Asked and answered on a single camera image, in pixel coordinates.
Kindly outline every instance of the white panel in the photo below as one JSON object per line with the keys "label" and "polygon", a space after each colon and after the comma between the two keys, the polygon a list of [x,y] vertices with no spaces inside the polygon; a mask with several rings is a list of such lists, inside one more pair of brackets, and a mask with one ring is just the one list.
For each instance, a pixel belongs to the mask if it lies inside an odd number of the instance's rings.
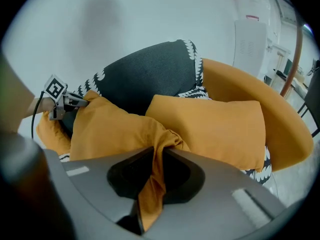
{"label": "white panel", "polygon": [[233,66],[257,77],[267,47],[267,26],[254,20],[235,21]]}

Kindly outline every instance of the orange armchair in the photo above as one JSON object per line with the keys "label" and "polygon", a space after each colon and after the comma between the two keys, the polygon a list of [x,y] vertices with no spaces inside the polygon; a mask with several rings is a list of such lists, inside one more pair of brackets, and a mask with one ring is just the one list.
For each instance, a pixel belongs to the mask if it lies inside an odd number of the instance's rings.
{"label": "orange armchair", "polygon": [[259,101],[265,123],[265,144],[272,170],[306,159],[313,150],[312,136],[289,103],[268,85],[235,67],[203,59],[203,85],[216,101]]}

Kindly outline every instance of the person's arm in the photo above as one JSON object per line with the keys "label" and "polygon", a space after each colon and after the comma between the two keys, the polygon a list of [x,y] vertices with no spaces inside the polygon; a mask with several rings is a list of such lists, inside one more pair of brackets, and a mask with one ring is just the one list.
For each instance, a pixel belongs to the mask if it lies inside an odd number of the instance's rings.
{"label": "person's arm", "polygon": [[[39,98],[35,98],[32,103],[30,104],[28,110],[26,111],[24,118],[30,117],[34,114],[34,110],[36,108],[36,104],[38,102]],[[44,111],[51,111],[55,107],[55,102],[49,98],[44,97],[41,99],[40,104],[38,106],[38,109],[36,111],[36,114],[42,113]]]}

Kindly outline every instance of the wooden pole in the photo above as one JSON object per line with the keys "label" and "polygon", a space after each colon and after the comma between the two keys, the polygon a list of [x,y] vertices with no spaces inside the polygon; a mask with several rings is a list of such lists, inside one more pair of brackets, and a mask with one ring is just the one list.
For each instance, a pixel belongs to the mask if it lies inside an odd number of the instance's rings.
{"label": "wooden pole", "polygon": [[295,74],[298,70],[299,66],[299,60],[301,56],[301,50],[302,50],[302,41],[303,41],[303,33],[302,29],[304,26],[304,23],[298,13],[295,13],[296,16],[296,43],[295,43],[295,51],[294,51],[294,57],[293,57],[293,62],[292,66],[289,72],[288,77],[286,78],[286,81],[284,83],[284,86],[282,88],[282,91],[280,92],[280,95],[284,97],[287,94],[287,91],[290,88],[290,85],[292,81],[294,80]]}

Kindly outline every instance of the orange fabric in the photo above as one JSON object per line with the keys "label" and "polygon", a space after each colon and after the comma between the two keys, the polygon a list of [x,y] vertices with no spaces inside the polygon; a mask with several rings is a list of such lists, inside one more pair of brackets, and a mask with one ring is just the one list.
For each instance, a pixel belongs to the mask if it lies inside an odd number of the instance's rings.
{"label": "orange fabric", "polygon": [[[111,156],[154,147],[152,174],[138,195],[141,220],[144,230],[154,223],[163,207],[166,186],[163,176],[162,151],[164,147],[175,147],[189,151],[181,137],[153,118],[129,114],[94,91],[84,97],[90,101],[80,108],[73,125],[70,143],[70,161]],[[48,121],[44,114],[37,127],[45,145],[55,151],[59,143],[67,142],[59,124]]]}
{"label": "orange fabric", "polygon": [[258,101],[155,95],[145,115],[179,134],[192,153],[240,170],[263,168],[266,130]]}
{"label": "orange fabric", "polygon": [[203,85],[215,101],[260,102],[273,171],[299,163],[311,154],[314,143],[304,121],[262,81],[235,67],[203,59]]}

